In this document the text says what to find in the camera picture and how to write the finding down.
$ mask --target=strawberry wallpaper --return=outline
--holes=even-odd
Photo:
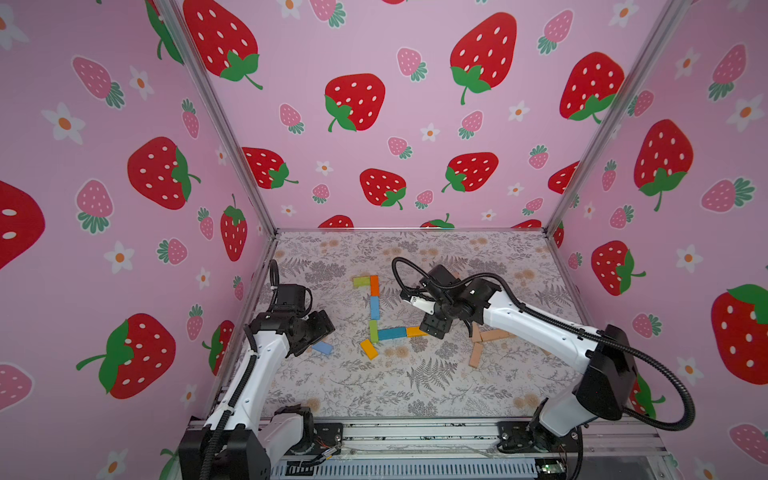
[[[165,480],[267,236],[152,1],[0,2],[0,47],[0,476]]]
[[[669,366],[694,397],[661,432],[678,478],[768,478],[768,5],[695,2],[564,218],[559,254],[592,318]],[[634,408],[674,421],[638,364]]]
[[[177,2],[283,228],[540,227],[665,4]]]

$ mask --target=wire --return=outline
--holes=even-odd
[[[594,335],[592,333],[585,331],[584,329],[580,329],[580,328],[577,328],[576,326],[568,325],[567,323],[563,323],[559,320],[551,318],[550,316],[544,315],[543,313],[539,313],[533,309],[528,308],[523,302],[518,300],[518,298],[512,292],[512,288],[509,286],[507,281],[501,278],[496,273],[485,273],[485,272],[476,273],[474,275],[468,276],[463,280],[459,280],[457,283],[453,285],[442,285],[441,283],[438,283],[436,280],[434,280],[427,272],[422,270],[418,265],[413,263],[411,260],[408,260],[407,258],[403,258],[403,257],[395,257],[394,259],[392,259],[392,273],[394,273],[395,280],[397,280],[397,283],[400,285],[400,288],[402,288],[407,293],[412,291],[412,289],[407,287],[402,282],[402,279],[400,278],[400,275],[397,272],[398,263],[404,263],[405,265],[410,266],[416,272],[418,272],[423,277],[425,277],[427,281],[429,281],[433,286],[437,287],[440,290],[455,290],[457,288],[463,287],[466,283],[471,282],[476,278],[492,278],[493,280],[496,280],[497,282],[499,282],[499,284],[502,286],[504,291],[507,293],[512,303],[514,303],[514,305],[518,307],[521,312],[525,312],[528,315],[533,316],[534,318],[537,318],[541,321],[549,323],[550,325],[556,326],[559,329],[565,330],[566,332],[570,332],[575,335],[578,335],[581,338],[589,339],[589,340],[592,340],[593,342],[610,346],[611,348],[619,350],[620,352],[629,353],[635,358],[646,362],[648,365],[658,370],[665,378],[667,378],[667,380],[670,381],[670,383],[672,383],[672,386],[677,390],[677,394],[680,395],[680,399],[683,401],[683,416],[676,422],[660,422],[656,419],[652,419],[649,416],[643,415],[641,413],[637,413],[633,409],[630,409],[626,406],[624,407],[624,413],[654,428],[667,430],[671,432],[679,432],[680,430],[685,430],[688,427],[690,427],[692,423],[694,423],[694,419],[696,418],[696,407],[694,405],[694,399],[690,396],[688,389],[685,388],[685,385],[683,385],[680,379],[678,379],[677,376],[675,376],[675,374],[672,373],[671,370],[669,370],[663,363],[659,362],[654,357],[644,352],[641,352],[640,350],[635,349],[631,346],[621,344],[619,342],[616,342],[615,340],[609,339],[604,336]]]

